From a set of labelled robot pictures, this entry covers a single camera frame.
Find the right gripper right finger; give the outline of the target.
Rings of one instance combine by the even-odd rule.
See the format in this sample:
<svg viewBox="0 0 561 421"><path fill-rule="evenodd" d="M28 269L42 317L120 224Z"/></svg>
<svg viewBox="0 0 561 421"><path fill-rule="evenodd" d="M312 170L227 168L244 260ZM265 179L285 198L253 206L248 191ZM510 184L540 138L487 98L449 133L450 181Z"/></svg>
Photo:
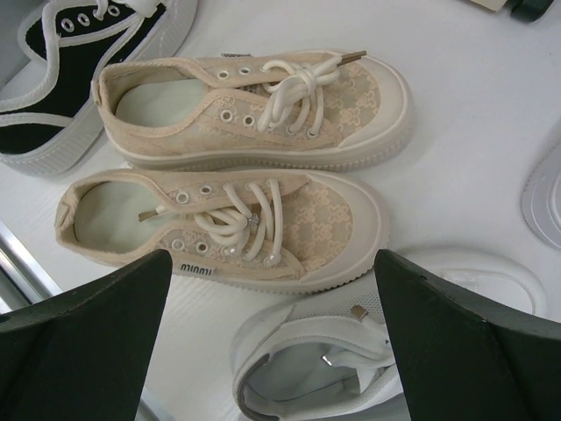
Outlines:
<svg viewBox="0 0 561 421"><path fill-rule="evenodd" d="M374 273L414 420L558 420L560 324L382 249Z"/></svg>

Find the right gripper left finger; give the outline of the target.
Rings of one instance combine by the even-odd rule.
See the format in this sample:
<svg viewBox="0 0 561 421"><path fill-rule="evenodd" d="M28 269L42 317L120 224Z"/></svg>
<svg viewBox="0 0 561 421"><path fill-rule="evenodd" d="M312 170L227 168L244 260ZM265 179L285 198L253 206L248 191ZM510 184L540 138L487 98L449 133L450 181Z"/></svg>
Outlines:
<svg viewBox="0 0 561 421"><path fill-rule="evenodd" d="M157 250L1 317L3 420L133 420L172 275Z"/></svg>

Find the beige lace sneaker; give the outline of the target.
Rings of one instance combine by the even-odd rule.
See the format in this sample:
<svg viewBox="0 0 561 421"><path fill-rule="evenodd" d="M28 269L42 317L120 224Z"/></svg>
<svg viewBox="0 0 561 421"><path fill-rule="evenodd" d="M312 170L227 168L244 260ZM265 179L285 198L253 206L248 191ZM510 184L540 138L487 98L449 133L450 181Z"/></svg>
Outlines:
<svg viewBox="0 0 561 421"><path fill-rule="evenodd" d="M343 50L114 64L91 94L113 146L151 170L353 170L398 154L414 120L395 68Z"/></svg>
<svg viewBox="0 0 561 421"><path fill-rule="evenodd" d="M370 270L390 222L372 186L331 172L120 168L72 184L54 230L62 246L104 265L163 249L176 275L306 294Z"/></svg>

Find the black white sneaker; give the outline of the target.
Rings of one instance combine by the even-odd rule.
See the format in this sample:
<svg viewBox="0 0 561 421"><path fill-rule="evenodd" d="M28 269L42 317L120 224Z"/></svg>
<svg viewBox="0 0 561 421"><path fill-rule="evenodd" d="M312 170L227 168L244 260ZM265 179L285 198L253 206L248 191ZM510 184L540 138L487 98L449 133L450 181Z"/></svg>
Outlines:
<svg viewBox="0 0 561 421"><path fill-rule="evenodd" d="M90 83L110 64L176 54L198 3L3 1L1 162L24 175L57 175L103 129Z"/></svg>

